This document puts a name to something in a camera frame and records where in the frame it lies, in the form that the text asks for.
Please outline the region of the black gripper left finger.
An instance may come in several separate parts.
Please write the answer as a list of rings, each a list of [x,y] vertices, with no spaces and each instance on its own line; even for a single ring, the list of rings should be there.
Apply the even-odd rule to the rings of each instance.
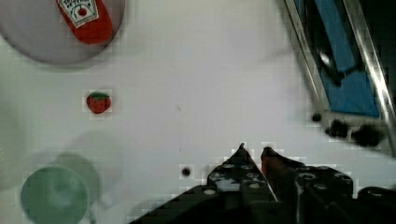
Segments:
[[[241,187],[246,185],[248,189],[261,189],[268,201],[277,201],[267,178],[246,150],[244,143],[240,144],[230,158],[209,173],[206,184],[219,192],[240,192]]]

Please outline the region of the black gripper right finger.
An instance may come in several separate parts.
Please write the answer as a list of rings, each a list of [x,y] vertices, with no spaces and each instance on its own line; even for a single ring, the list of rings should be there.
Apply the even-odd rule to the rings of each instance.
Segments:
[[[297,188],[304,188],[308,183],[324,184],[347,196],[352,195],[352,179],[331,167],[305,165],[278,154],[271,147],[263,149],[261,160],[262,173],[280,200],[295,196]]]

